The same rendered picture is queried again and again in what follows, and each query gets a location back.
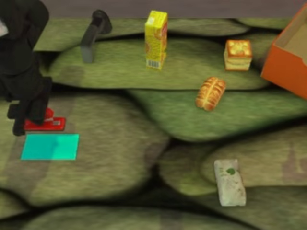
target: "bread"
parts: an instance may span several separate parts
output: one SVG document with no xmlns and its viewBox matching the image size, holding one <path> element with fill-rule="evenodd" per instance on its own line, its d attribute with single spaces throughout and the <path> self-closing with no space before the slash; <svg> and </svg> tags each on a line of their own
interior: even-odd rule
<svg viewBox="0 0 307 230">
<path fill-rule="evenodd" d="M 195 104 L 204 110 L 213 110 L 226 89 L 226 82 L 217 77 L 209 77 L 201 86 Z"/>
<path fill-rule="evenodd" d="M 249 70 L 253 54 L 248 40 L 227 40 L 224 51 L 226 70 Z"/>
<path fill-rule="evenodd" d="M 238 161 L 236 159 L 216 160 L 214 174 L 221 206 L 245 206 L 246 191 L 239 172 Z"/>
</svg>

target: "teal mat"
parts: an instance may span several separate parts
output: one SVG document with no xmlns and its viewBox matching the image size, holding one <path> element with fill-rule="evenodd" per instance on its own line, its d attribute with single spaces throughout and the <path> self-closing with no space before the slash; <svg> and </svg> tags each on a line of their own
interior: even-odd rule
<svg viewBox="0 0 307 230">
<path fill-rule="evenodd" d="M 73 161 L 77 157 L 79 134 L 29 134 L 21 160 Z"/>
</svg>

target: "hammer head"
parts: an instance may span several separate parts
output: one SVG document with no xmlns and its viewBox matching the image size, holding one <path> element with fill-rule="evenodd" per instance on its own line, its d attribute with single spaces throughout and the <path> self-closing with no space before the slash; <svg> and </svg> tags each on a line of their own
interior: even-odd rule
<svg viewBox="0 0 307 230">
<path fill-rule="evenodd" d="M 99 28 L 98 33 L 102 35 L 109 34 L 112 31 L 112 24 L 109 16 L 103 10 L 96 10 L 92 15 L 92 25 Z"/>
</svg>

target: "juice box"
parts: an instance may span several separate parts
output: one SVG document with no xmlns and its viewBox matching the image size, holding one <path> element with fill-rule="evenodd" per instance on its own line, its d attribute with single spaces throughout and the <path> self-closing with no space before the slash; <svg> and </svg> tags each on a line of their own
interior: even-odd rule
<svg viewBox="0 0 307 230">
<path fill-rule="evenodd" d="M 166 58 L 167 13 L 151 11 L 145 23 L 146 67 L 162 69 Z"/>
</svg>

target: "red object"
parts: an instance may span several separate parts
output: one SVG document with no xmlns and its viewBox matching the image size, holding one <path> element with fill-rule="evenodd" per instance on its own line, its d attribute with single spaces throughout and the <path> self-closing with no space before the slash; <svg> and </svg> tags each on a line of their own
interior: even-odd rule
<svg viewBox="0 0 307 230">
<path fill-rule="evenodd" d="M 307 36 L 300 32 L 300 28 L 306 26 L 306 9 L 307 4 L 275 39 L 261 74 L 264 79 L 305 99 L 307 99 Z"/>
<path fill-rule="evenodd" d="M 66 125 L 66 118 L 53 117 L 53 111 L 49 108 L 46 110 L 45 121 L 42 125 L 37 125 L 29 120 L 25 121 L 25 131 L 63 131 Z"/>
</svg>

